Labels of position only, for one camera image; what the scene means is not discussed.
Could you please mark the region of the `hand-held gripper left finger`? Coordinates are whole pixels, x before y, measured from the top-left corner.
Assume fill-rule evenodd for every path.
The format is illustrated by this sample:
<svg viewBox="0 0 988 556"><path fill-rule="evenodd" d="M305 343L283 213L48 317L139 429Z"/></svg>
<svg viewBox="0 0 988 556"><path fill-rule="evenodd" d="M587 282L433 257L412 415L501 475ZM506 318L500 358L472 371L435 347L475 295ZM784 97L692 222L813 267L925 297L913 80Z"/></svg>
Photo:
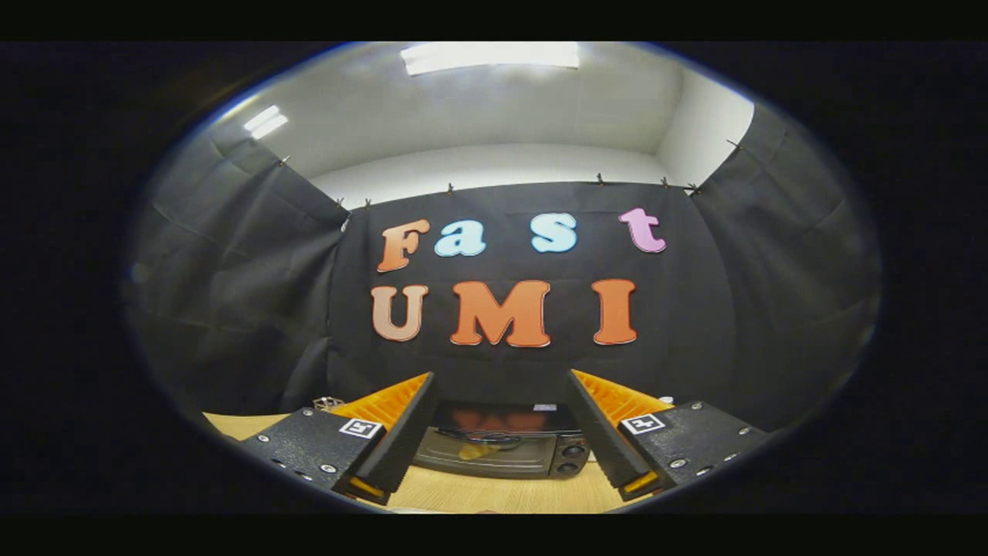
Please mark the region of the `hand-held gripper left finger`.
<svg viewBox="0 0 988 556"><path fill-rule="evenodd" d="M427 372L353 402L297 409L239 445L312 488L386 504L405 478L437 404L435 376Z"/></svg>

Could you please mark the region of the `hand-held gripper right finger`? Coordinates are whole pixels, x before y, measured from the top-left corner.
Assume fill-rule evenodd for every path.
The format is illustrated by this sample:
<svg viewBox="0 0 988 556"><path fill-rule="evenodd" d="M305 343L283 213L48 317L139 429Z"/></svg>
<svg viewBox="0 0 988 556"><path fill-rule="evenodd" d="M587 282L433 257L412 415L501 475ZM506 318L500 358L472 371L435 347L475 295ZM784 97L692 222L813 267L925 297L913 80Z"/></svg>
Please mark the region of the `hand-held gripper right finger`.
<svg viewBox="0 0 988 556"><path fill-rule="evenodd" d="M624 502L706 477L770 438L709 402L674 405L576 369L567 405Z"/></svg>

